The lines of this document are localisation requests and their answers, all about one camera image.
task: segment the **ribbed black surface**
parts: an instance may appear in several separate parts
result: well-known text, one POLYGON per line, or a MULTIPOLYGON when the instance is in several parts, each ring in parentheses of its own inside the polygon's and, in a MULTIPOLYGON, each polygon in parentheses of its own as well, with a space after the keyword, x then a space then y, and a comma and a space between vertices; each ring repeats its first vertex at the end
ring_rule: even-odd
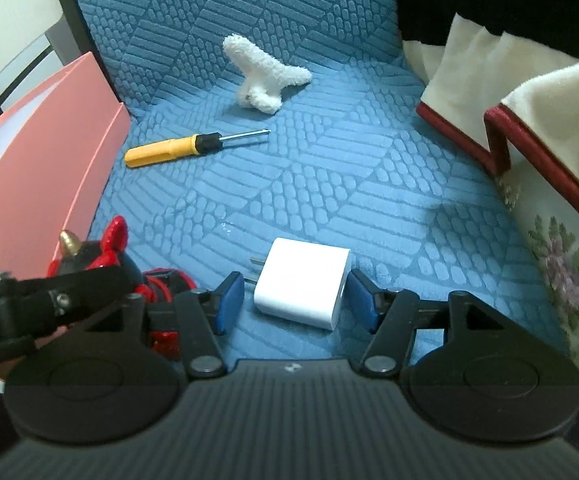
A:
POLYGON ((395 384, 361 378, 347 361, 246 361, 192 384, 169 416, 124 442, 23 442, 0 460, 0 478, 579 480, 579 455, 561 440, 498 450, 453 440, 395 384))

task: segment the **gold horn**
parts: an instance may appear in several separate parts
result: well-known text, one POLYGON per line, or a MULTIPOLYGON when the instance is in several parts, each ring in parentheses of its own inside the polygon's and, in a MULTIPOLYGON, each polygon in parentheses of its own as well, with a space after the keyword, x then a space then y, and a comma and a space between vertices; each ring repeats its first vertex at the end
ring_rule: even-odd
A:
POLYGON ((83 247, 83 242, 73 232, 67 230, 60 232, 58 241, 62 256, 76 256, 83 247))

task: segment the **yellow screwdriver handle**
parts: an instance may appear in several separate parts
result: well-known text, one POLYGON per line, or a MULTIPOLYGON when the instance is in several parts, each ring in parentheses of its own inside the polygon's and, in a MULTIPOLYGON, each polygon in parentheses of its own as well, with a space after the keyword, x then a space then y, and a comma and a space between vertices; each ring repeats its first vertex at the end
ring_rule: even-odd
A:
POLYGON ((182 156, 199 155, 196 149, 196 137, 185 137, 184 139, 170 139, 139 146, 128 150, 125 154, 125 164, 129 168, 140 168, 148 164, 157 162, 167 162, 182 156))

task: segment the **blue textured fabric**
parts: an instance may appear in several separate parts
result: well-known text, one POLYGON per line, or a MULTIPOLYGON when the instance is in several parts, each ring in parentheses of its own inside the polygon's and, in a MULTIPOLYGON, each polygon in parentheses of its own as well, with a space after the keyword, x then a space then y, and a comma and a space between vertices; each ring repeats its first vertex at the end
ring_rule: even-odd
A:
MULTIPOLYGON (((423 85, 408 69, 395 0, 79 0, 134 114, 124 148, 194 132, 262 127, 267 142, 128 170, 121 155, 92 236, 113 215, 130 226, 143 269, 180 267, 217 286, 276 237, 351 248, 379 286, 422 298, 469 290, 565 349, 531 253, 494 184, 415 114, 423 85), (241 75, 221 51, 248 36, 313 83, 279 113, 240 109, 241 75)), ((358 358, 369 335, 349 308, 328 333, 263 316, 248 286, 226 358, 358 358)), ((421 334, 419 357, 440 342, 421 334)))

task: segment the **red and black toy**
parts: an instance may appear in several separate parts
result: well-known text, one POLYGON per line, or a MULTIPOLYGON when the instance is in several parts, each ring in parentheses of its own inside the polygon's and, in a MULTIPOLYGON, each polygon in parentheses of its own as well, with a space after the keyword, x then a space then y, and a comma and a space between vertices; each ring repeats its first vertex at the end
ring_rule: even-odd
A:
MULTIPOLYGON (((182 292, 196 288, 182 270, 152 269, 141 272, 125 252, 129 239, 127 222, 122 216, 112 219, 100 240, 81 241, 73 232, 64 230, 58 236, 61 259, 48 267, 48 277, 71 274, 98 267, 120 266, 135 285, 135 292, 147 303, 163 303, 182 292)), ((151 332, 151 348, 169 359, 178 359, 178 333, 151 332)))

